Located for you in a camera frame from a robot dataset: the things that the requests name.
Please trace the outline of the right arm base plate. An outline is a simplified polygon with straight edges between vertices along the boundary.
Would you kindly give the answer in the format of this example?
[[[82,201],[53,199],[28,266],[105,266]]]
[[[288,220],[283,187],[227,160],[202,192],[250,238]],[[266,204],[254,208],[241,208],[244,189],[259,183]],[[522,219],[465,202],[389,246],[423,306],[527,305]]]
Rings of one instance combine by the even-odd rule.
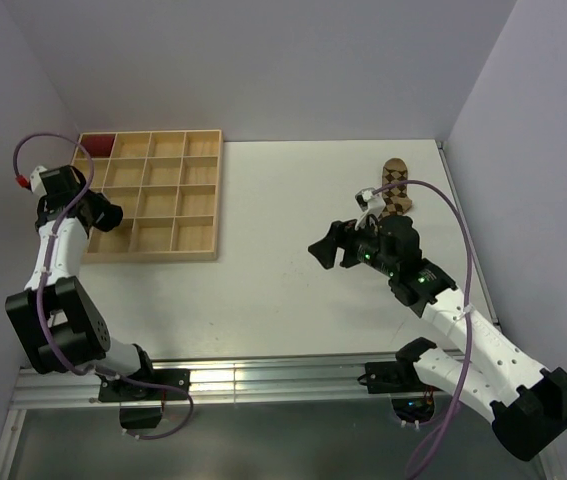
[[[365,387],[370,395],[438,391],[438,388],[419,379],[413,362],[403,359],[367,362],[357,383]]]

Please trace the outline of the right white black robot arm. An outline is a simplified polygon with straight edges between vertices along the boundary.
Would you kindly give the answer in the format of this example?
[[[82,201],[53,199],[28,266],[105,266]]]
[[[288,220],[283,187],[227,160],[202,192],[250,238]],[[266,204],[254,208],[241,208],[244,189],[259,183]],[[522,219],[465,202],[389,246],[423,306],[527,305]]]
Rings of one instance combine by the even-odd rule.
[[[395,355],[388,386],[432,386],[481,415],[515,458],[530,461],[567,430],[567,372],[548,370],[508,340],[472,305],[439,266],[426,259],[408,217],[378,226],[335,221],[308,248],[325,269],[365,264],[387,276],[395,298],[443,334],[470,359],[469,365],[419,337]]]

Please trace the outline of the brown argyle sock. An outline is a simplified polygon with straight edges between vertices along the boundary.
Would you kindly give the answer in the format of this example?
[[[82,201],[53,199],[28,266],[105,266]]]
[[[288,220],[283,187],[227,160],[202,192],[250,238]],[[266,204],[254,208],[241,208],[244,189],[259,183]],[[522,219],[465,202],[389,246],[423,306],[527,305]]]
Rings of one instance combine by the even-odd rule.
[[[382,184],[394,185],[401,181],[408,180],[408,168],[401,158],[391,158],[387,160],[382,170]],[[412,207],[412,200],[408,196],[407,186],[400,185],[382,193],[385,207],[381,212],[380,218],[390,216],[401,216],[407,213]]]

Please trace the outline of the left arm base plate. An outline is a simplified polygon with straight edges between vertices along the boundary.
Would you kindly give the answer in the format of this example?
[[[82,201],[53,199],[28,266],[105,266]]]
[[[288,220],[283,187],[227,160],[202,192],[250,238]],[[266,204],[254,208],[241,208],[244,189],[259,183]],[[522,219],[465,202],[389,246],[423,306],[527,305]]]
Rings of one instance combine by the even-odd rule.
[[[165,438],[183,429],[193,417],[190,376],[191,371],[183,368],[154,370],[147,379],[101,376],[98,401],[120,404],[119,424],[126,434],[138,435],[144,440]],[[149,433],[166,419],[169,401],[186,401],[185,417],[172,430]]]

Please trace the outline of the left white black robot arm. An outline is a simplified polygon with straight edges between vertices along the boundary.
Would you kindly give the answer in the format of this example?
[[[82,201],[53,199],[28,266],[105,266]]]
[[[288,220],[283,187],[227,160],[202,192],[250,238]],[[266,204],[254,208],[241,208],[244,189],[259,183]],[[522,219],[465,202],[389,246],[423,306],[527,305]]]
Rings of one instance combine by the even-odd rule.
[[[71,165],[38,166],[26,186],[38,198],[40,246],[32,276],[22,292],[6,299],[5,309],[32,368],[78,375],[95,369],[121,376],[122,388],[133,398],[150,397],[158,375],[148,354],[111,337],[78,278],[90,234],[118,227],[122,208],[89,189]]]

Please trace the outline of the black sock with blue marks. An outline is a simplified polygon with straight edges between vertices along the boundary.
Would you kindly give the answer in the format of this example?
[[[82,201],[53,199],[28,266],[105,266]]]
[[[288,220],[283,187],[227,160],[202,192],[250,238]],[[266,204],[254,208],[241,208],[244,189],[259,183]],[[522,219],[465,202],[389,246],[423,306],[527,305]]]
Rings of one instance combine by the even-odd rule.
[[[109,232],[118,227],[123,220],[121,206],[111,203],[105,196],[97,194],[90,200],[93,227],[101,232]]]

